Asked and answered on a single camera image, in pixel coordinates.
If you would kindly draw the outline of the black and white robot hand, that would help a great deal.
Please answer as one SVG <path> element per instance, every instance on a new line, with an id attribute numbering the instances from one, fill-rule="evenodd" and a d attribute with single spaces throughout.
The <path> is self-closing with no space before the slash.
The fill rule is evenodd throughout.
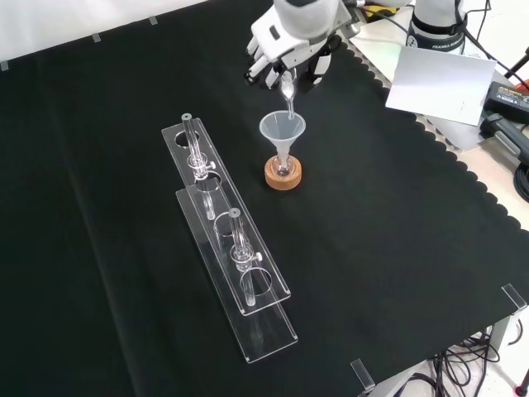
<path id="1" fill-rule="evenodd" d="M 342 1 L 274 1 L 251 25 L 245 52 L 251 58 L 245 81 L 277 88 L 288 72 L 304 66 L 298 84 L 303 92 L 319 85 L 341 46 L 338 31 L 351 26 Z"/>

